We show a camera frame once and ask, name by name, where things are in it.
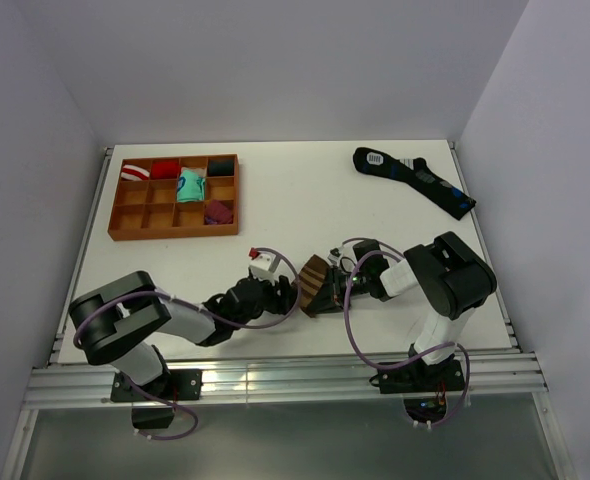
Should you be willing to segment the brown striped sock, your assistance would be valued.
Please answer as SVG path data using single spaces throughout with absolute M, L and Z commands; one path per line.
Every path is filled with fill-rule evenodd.
M 327 282 L 330 266 L 318 255 L 311 256 L 298 274 L 301 287 L 300 309 L 310 318 L 318 315 L 329 302 L 330 284 Z

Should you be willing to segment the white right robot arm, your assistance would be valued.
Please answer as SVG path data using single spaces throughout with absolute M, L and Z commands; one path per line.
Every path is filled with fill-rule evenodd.
M 352 268 L 344 266 L 340 246 L 326 260 L 312 256 L 300 270 L 301 310 L 310 317 L 341 312 L 349 327 L 352 297 L 369 295 L 386 302 L 419 288 L 430 305 L 423 329 L 411 343 L 407 360 L 374 366 L 376 379 L 414 391 L 440 384 L 462 389 L 464 374 L 455 351 L 468 319 L 496 291 L 489 265 L 453 232 L 405 252 L 372 238 L 343 244 L 352 246 Z

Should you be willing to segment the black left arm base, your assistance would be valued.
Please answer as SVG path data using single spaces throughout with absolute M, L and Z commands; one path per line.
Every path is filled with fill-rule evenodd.
M 135 385 L 119 372 L 113 379 L 110 401 L 132 404 L 131 423 L 135 429 L 164 430 L 180 411 L 177 403 L 199 400 L 201 387 L 200 369 L 171 369 L 145 386 Z

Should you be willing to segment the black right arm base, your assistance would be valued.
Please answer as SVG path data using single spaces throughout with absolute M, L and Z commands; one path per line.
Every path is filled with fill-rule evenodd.
M 410 394 L 403 403 L 411 423 L 415 428 L 431 429 L 443 424 L 466 404 L 469 364 L 466 360 L 463 367 L 454 355 L 434 365 L 418 360 L 396 370 L 378 369 L 369 383 L 383 395 Z

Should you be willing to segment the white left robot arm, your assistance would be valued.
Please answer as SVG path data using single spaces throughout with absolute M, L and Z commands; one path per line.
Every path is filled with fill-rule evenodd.
M 147 343 L 154 333 L 214 347 L 230 340 L 265 313 L 284 318 L 298 303 L 298 289 L 281 275 L 276 281 L 249 275 L 205 303 L 191 305 L 157 288 L 145 271 L 135 271 L 75 300 L 68 314 L 75 326 L 74 346 L 91 365 L 112 365 L 119 383 L 147 399 L 178 388 L 159 349 Z

